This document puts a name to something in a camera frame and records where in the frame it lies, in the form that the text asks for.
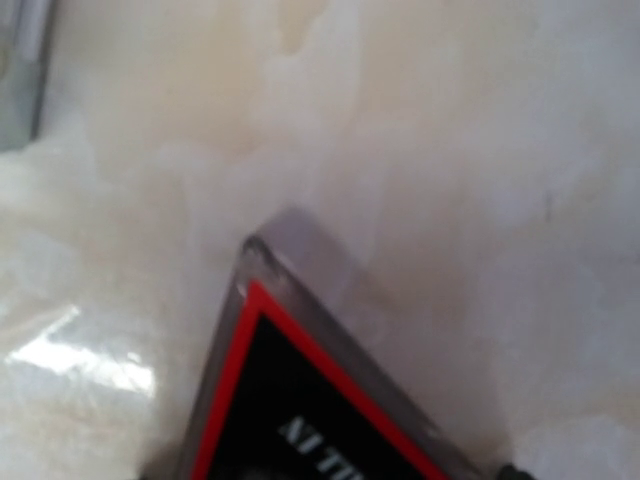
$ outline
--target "glossy white surface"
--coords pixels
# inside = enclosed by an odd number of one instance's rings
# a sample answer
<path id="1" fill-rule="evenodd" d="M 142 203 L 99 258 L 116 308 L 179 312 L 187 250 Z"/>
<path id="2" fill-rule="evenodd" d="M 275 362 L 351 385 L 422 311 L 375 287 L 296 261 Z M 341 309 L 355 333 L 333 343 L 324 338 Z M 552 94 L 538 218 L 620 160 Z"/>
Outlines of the glossy white surface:
<path id="1" fill-rule="evenodd" d="M 297 204 L 473 458 L 637 478 L 639 16 L 63 1 L 43 138 L 0 157 L 0 476 L 132 478 L 178 438 L 241 239 Z"/>

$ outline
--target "sign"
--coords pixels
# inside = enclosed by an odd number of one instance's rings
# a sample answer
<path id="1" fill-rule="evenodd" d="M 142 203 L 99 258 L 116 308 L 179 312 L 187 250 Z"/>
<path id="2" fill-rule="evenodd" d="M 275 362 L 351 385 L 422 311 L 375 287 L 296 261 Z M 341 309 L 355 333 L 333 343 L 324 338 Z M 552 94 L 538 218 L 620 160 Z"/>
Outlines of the sign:
<path id="1" fill-rule="evenodd" d="M 254 280 L 191 479 L 448 477 Z"/>

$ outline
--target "black label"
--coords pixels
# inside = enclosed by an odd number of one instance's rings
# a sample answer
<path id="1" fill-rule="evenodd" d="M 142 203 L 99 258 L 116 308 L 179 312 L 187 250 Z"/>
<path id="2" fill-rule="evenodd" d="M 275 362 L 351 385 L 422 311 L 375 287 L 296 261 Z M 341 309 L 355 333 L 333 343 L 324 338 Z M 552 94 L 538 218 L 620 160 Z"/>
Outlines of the black label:
<path id="1" fill-rule="evenodd" d="M 412 463 L 415 447 L 297 322 L 264 307 L 239 321 L 211 414 L 219 426 L 210 422 L 205 439 L 213 451 L 200 455 L 206 476 L 194 479 L 444 478 Z M 414 450 L 401 452 L 405 444 Z"/>

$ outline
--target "black object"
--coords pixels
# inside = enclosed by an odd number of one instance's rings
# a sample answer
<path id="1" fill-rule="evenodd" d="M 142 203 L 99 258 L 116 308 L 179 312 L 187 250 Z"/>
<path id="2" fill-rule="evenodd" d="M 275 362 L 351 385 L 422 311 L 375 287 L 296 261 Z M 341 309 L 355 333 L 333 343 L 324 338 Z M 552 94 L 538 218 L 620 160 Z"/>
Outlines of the black object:
<path id="1" fill-rule="evenodd" d="M 535 478 L 526 472 L 521 472 L 513 465 L 506 465 L 500 470 L 496 480 L 535 480 Z"/>
<path id="2" fill-rule="evenodd" d="M 486 478 L 325 309 L 357 271 L 298 211 L 247 241 L 171 479 Z"/>

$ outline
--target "red border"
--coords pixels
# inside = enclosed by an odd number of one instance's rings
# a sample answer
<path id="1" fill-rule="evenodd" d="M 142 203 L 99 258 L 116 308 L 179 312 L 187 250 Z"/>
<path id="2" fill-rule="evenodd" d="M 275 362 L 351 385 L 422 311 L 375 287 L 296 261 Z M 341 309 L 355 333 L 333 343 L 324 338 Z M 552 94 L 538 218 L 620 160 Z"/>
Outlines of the red border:
<path id="1" fill-rule="evenodd" d="M 240 314 L 236 332 L 213 400 L 192 480 L 207 480 L 207 473 L 242 366 L 251 345 L 260 315 L 264 313 L 307 359 L 365 416 L 375 428 L 402 453 L 413 467 L 429 480 L 449 480 L 438 467 L 391 421 L 344 370 L 282 309 L 257 282 L 252 282 L 246 305 Z"/>

